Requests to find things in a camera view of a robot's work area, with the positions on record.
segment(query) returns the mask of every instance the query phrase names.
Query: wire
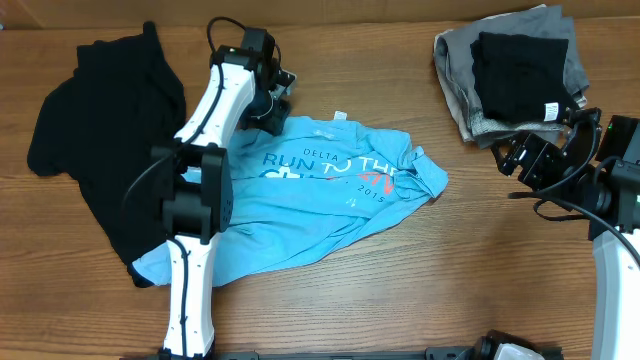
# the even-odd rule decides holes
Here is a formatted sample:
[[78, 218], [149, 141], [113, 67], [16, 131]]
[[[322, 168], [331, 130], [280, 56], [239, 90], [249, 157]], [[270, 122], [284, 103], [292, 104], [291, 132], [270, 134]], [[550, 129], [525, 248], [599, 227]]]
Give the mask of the wire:
[[600, 225], [604, 226], [607, 230], [609, 230], [613, 234], [613, 236], [615, 236], [616, 238], [618, 238], [618, 240], [620, 240], [622, 245], [631, 254], [631, 257], [633, 257], [633, 260], [636, 262], [636, 265], [640, 267], [640, 254], [638, 254], [638, 251], [633, 247], [633, 245], [629, 242], [629, 240], [620, 233], [620, 231], [616, 230], [616, 228], [611, 226], [611, 224], [603, 220], [601, 217], [591, 213], [587, 209], [584, 209], [576, 204], [570, 203], [568, 201], [564, 201], [562, 199], [558, 199], [553, 196], [548, 196], [548, 195], [539, 194], [539, 193], [531, 193], [531, 192], [514, 192], [509, 194], [509, 199], [525, 199], [525, 198], [551, 201], [558, 206], [570, 208], [572, 210], [580, 212], [589, 220], [600, 223]]
[[187, 141], [182, 143], [177, 149], [172, 151], [170, 154], [164, 156], [160, 160], [158, 160], [155, 163], [151, 164], [151, 166], [149, 166], [145, 171], [143, 171], [131, 183], [131, 185], [129, 185], [129, 188], [124, 193], [124, 197], [122, 198], [122, 203], [120, 204], [120, 212], [121, 212], [121, 214], [125, 213], [125, 209], [126, 209], [128, 201], [129, 201], [129, 198], [131, 197], [131, 194], [133, 193], [133, 190], [138, 186], [138, 184], [142, 181], [142, 179], [144, 179], [145, 177], [149, 176], [149, 174], [153, 171], [153, 169], [158, 167], [163, 162], [171, 159], [178, 152], [180, 152], [182, 149], [184, 149], [185, 146], [191, 144], [196, 138], [198, 138], [198, 136], [200, 134], [202, 134], [202, 130], [207, 125], [207, 122], [209, 121], [209, 118], [211, 117], [211, 114], [213, 114], [213, 111], [215, 110], [216, 106], [218, 105], [218, 101], [220, 101], [220, 96], [222, 95], [222, 90], [224, 89], [224, 73], [222, 71], [222, 64], [218, 65], [218, 74], [219, 74], [219, 77], [220, 77], [220, 83], [218, 84], [218, 90], [216, 92], [216, 97], [213, 99], [213, 103], [209, 107], [209, 110], [207, 111], [207, 114], [204, 116], [204, 119], [202, 120], [200, 125], [193, 132], [193, 135], [191, 135], [191, 137], [189, 137], [187, 139]]
[[181, 242], [176, 239], [169, 239], [172, 243], [180, 249], [182, 254], [182, 263], [184, 265], [184, 280], [182, 282], [182, 302], [180, 304], [180, 327], [182, 328], [182, 357], [187, 358], [187, 285], [189, 284], [189, 260], [187, 257], [187, 249], [184, 248]]
[[536, 215], [540, 216], [545, 220], [561, 222], [561, 221], [574, 221], [574, 220], [588, 219], [584, 215], [547, 216], [547, 215], [541, 214], [538, 212], [538, 209], [540, 209], [540, 206], [542, 206], [545, 203], [547, 203], [547, 200], [538, 200], [538, 202], [533, 204], [533, 211], [536, 213]]
[[253, 118], [253, 119], [258, 119], [258, 120], [259, 120], [259, 119], [262, 119], [264, 116], [269, 115], [269, 113], [271, 112], [271, 110], [273, 110], [273, 103], [274, 103], [274, 101], [273, 101], [273, 97], [269, 96], [269, 99], [271, 99], [271, 106], [269, 107], [269, 110], [267, 110], [267, 112], [265, 112], [265, 113], [264, 113], [264, 114], [262, 114], [262, 115], [258, 115], [258, 116], [251, 116], [251, 118]]
[[596, 124], [591, 121], [591, 120], [582, 120], [580, 122], [578, 122], [577, 124], [580, 125], [582, 123], [589, 123], [589, 125], [591, 126], [591, 130], [593, 132], [593, 140], [591, 142], [591, 150], [589, 151], [589, 156], [587, 156], [586, 160], [584, 161], [584, 163], [582, 163], [582, 165], [580, 165], [580, 167], [578, 167], [574, 172], [572, 172], [569, 176], [567, 176], [566, 178], [558, 181], [557, 183], [548, 186], [544, 189], [538, 190], [535, 193], [537, 194], [544, 194], [547, 193], [553, 189], [557, 189], [558, 187], [566, 184], [569, 180], [573, 179], [574, 177], [576, 177], [577, 175], [579, 175], [582, 170], [584, 170], [584, 168], [589, 165], [589, 161], [591, 160], [591, 158], [594, 155], [594, 152], [596, 150], [596, 147], [598, 146], [598, 138], [596, 137]]
[[282, 52], [280, 51], [280, 46], [278, 45], [278, 43], [274, 42], [273, 46], [275, 46], [276, 50], [278, 51], [278, 67], [277, 67], [277, 70], [280, 70], [280, 64], [282, 64]]
[[593, 185], [596, 185], [598, 183], [598, 176], [600, 176], [600, 172], [602, 171], [602, 169], [604, 169], [612, 161], [622, 161], [622, 158], [617, 155], [612, 155], [602, 160], [596, 167], [596, 171], [593, 173]]
[[216, 52], [216, 47], [213, 45], [213, 39], [211, 38], [211, 28], [213, 27], [213, 24], [215, 24], [218, 21], [230, 22], [234, 25], [237, 25], [242, 30], [247, 30], [247, 27], [242, 25], [241, 22], [232, 18], [228, 18], [226, 16], [217, 16], [209, 20], [209, 23], [207, 24], [207, 40], [209, 41], [209, 47], [211, 48], [211, 52], [214, 52], [214, 53]]

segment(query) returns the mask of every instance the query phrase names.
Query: folded clothes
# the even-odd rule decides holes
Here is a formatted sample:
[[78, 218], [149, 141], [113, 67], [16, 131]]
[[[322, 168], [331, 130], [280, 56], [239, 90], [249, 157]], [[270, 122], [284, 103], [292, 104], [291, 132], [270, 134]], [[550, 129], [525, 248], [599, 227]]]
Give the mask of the folded clothes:
[[474, 88], [471, 54], [471, 44], [478, 39], [480, 32], [567, 39], [569, 43], [563, 83], [568, 93], [582, 107], [586, 105], [583, 93], [589, 87], [589, 81], [578, 56], [573, 19], [563, 18], [560, 6], [541, 6], [523, 12], [494, 16], [457, 30], [445, 31], [436, 36], [434, 43], [433, 56], [438, 79], [464, 141], [476, 141], [478, 146], [486, 147], [496, 139], [510, 136], [520, 130], [533, 130], [547, 139], [549, 138], [544, 135], [557, 138], [557, 134], [562, 130], [562, 126], [557, 124], [509, 124], [484, 116], [482, 102]]
[[[234, 210], [216, 252], [214, 286], [316, 262], [400, 223], [448, 181], [421, 147], [412, 149], [409, 134], [345, 120], [293, 117], [276, 137], [238, 131], [228, 156]], [[184, 177], [200, 182], [194, 169]], [[170, 283], [167, 246], [135, 261], [130, 273]]]
[[578, 105], [562, 83], [567, 39], [481, 32], [471, 44], [484, 116], [520, 123], [555, 121]]

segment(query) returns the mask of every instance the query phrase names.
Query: black cloth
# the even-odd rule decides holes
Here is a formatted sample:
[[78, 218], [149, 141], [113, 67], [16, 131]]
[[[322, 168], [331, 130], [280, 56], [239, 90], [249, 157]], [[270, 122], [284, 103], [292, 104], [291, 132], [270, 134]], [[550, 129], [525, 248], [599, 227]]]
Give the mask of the black cloth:
[[510, 123], [543, 121], [545, 104], [561, 118], [578, 105], [563, 83], [569, 41], [481, 32], [471, 44], [475, 89], [484, 116]]
[[153, 23], [143, 33], [77, 48], [73, 77], [42, 105], [27, 155], [39, 176], [68, 173], [125, 264], [162, 244], [150, 180], [126, 189], [151, 163], [152, 145], [171, 142], [185, 122], [182, 83], [164, 59]]

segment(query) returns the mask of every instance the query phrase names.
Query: black bracket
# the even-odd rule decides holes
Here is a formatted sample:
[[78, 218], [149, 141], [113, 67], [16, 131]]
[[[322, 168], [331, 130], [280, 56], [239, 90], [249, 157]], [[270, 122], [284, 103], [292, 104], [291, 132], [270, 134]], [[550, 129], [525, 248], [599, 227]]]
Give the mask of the black bracket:
[[213, 353], [210, 351], [206, 356], [202, 354], [195, 354], [193, 357], [185, 357], [181, 355], [171, 354], [169, 349], [160, 349], [156, 358], [148, 358], [144, 360], [213, 360]]
[[[495, 143], [491, 147], [491, 152], [498, 170], [504, 175], [511, 176], [516, 167], [521, 166], [522, 171], [518, 180], [535, 191], [557, 183], [575, 171], [588, 158], [590, 159], [589, 156], [595, 155], [602, 135], [599, 126], [601, 114], [598, 108], [572, 112], [571, 117], [565, 120], [565, 125], [573, 128], [573, 131], [562, 148], [528, 131], [519, 132]], [[593, 145], [593, 128], [589, 122], [593, 123], [596, 129], [595, 146]], [[502, 155], [504, 147], [508, 148], [506, 155]]]
[[[173, 152], [154, 147], [153, 161]], [[200, 184], [184, 180], [187, 167], [202, 171]], [[206, 147], [182, 147], [172, 161], [159, 166], [154, 194], [159, 202], [159, 215], [170, 236], [189, 234], [205, 245], [213, 235], [229, 226], [233, 210], [233, 191], [226, 149], [211, 143]]]
[[240, 117], [240, 124], [244, 129], [255, 127], [277, 136], [291, 111], [290, 104], [281, 97], [286, 89], [290, 90], [296, 76], [282, 70], [280, 60], [273, 57], [275, 49], [276, 42], [265, 29], [247, 27], [240, 47], [221, 45], [211, 54], [210, 66], [227, 63], [253, 71], [256, 93]]

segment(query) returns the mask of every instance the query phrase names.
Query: wooden table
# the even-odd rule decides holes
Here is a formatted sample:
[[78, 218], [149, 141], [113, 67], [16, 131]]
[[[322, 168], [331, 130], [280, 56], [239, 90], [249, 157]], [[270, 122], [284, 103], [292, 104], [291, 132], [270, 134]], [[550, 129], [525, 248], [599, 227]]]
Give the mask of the wooden table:
[[[596, 279], [587, 223], [549, 223], [489, 151], [460, 140], [437, 83], [433, 38], [460, 23], [274, 27], [299, 75], [293, 112], [335, 110], [411, 134], [449, 172], [434, 204], [311, 266], [216, 289], [219, 351], [422, 350], [470, 345], [491, 328], [591, 349]], [[589, 104], [640, 117], [640, 19], [576, 22]], [[216, 30], [218, 43], [240, 34]], [[26, 164], [44, 97], [72, 75], [75, 47], [137, 29], [0, 33], [0, 359], [117, 359], [153, 353], [169, 289], [135, 288], [68, 176]], [[203, 28], [161, 28], [189, 114], [208, 81]]]

